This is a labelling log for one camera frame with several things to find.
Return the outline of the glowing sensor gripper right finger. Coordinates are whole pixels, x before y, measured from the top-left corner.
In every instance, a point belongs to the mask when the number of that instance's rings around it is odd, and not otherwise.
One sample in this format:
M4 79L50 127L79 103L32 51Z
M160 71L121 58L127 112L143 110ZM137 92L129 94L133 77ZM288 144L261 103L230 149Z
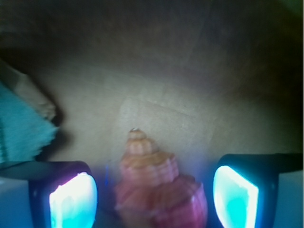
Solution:
M302 228L304 156L224 155L214 173L213 202L224 228Z

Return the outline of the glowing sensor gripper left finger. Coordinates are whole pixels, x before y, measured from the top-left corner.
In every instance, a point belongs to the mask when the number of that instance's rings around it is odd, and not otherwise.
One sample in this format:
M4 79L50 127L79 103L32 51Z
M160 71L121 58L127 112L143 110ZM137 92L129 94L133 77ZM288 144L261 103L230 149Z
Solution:
M2 228L92 228L98 190L83 161L0 165Z

